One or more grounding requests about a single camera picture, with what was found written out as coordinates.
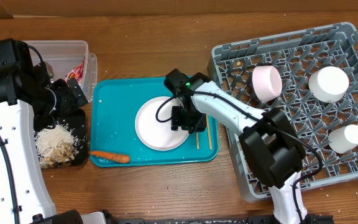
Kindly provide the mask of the red foil snack wrapper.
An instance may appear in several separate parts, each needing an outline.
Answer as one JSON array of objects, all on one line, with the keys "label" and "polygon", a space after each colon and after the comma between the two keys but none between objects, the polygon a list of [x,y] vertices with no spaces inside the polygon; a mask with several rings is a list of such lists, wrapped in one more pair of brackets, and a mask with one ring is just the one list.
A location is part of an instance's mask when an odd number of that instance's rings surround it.
[{"label": "red foil snack wrapper", "polygon": [[84,67],[85,67],[85,59],[83,59],[83,61],[76,66],[75,68],[73,68],[64,78],[64,80],[67,82],[68,80],[71,80],[72,78],[74,78],[78,84],[81,84],[81,81],[83,79],[83,74],[84,74]]}]

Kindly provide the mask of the pink round plate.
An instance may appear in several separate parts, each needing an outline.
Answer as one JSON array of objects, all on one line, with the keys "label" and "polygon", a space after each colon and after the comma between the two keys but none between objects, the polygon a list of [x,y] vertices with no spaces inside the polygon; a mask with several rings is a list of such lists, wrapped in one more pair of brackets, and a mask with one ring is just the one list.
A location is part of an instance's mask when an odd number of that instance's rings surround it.
[{"label": "pink round plate", "polygon": [[169,99],[159,96],[145,102],[135,117],[135,131],[137,137],[147,147],[157,151],[169,151],[182,145],[189,136],[188,131],[171,130],[171,123],[160,123],[155,115],[160,105]]}]

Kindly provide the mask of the pink bowl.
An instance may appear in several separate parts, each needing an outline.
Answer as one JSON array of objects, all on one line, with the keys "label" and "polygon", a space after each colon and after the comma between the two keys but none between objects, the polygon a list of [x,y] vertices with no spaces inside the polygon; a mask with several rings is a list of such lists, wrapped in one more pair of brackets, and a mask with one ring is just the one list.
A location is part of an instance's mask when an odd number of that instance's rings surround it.
[{"label": "pink bowl", "polygon": [[260,101],[268,102],[276,99],[282,92],[279,71],[271,65],[255,67],[252,73],[252,86]]}]

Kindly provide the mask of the white small bowl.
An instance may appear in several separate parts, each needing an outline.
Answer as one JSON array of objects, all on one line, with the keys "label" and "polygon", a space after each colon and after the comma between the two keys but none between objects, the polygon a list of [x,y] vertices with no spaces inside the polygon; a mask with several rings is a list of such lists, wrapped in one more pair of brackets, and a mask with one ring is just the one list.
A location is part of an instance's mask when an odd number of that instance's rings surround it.
[{"label": "white small bowl", "polygon": [[340,68],[324,67],[310,76],[308,86],[319,101],[334,103],[345,95],[349,88],[349,78]]}]

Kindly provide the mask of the white cup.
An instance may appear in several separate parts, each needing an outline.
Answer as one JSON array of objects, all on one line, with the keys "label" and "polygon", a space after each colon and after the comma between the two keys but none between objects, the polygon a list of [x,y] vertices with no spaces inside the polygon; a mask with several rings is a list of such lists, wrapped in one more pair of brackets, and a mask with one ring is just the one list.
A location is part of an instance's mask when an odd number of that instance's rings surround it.
[{"label": "white cup", "polygon": [[330,148],[340,154],[358,146],[358,125],[350,124],[336,129],[329,134]]}]

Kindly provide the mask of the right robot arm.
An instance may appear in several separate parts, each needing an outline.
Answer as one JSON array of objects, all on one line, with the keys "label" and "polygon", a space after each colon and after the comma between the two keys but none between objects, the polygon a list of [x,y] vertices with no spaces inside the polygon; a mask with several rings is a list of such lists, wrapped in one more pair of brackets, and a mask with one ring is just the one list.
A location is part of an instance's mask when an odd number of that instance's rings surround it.
[{"label": "right robot arm", "polygon": [[177,101],[167,119],[173,131],[204,131],[212,116],[239,138],[248,168],[270,191],[275,221],[305,221],[299,183],[306,152],[281,110],[247,106],[202,73],[188,77],[174,69],[164,85]]}]

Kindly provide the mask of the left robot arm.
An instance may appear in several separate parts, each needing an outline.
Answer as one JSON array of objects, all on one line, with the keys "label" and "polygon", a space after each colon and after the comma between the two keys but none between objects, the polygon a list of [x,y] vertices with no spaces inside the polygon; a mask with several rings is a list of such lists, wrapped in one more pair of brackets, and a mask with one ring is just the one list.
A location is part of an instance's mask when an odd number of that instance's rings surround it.
[{"label": "left robot arm", "polygon": [[0,223],[81,223],[76,210],[58,214],[45,186],[34,131],[87,104],[72,78],[52,81],[35,47],[0,40]]}]

